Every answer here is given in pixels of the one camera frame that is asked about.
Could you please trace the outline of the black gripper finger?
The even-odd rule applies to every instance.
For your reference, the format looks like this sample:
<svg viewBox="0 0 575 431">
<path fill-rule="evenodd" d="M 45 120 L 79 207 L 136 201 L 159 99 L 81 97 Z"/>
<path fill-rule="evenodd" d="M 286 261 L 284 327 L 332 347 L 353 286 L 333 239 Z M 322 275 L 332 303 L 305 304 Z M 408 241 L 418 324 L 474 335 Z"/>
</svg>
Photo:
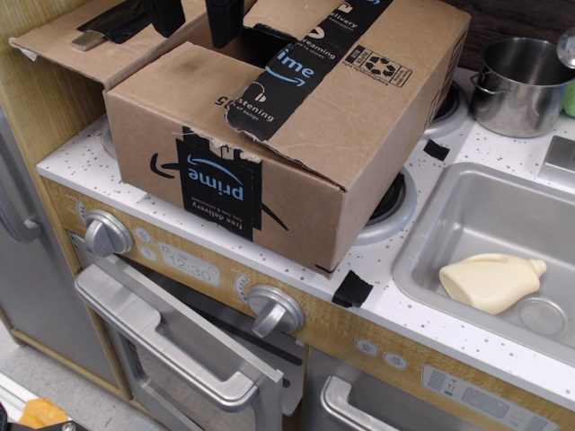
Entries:
<svg viewBox="0 0 575 431">
<path fill-rule="evenodd" d="M 155 30 L 165 38 L 185 23 L 181 0 L 142 0 L 142 5 Z"/>
<path fill-rule="evenodd" d="M 206 0 L 212 44 L 223 48 L 243 28 L 244 0 Z"/>
</svg>

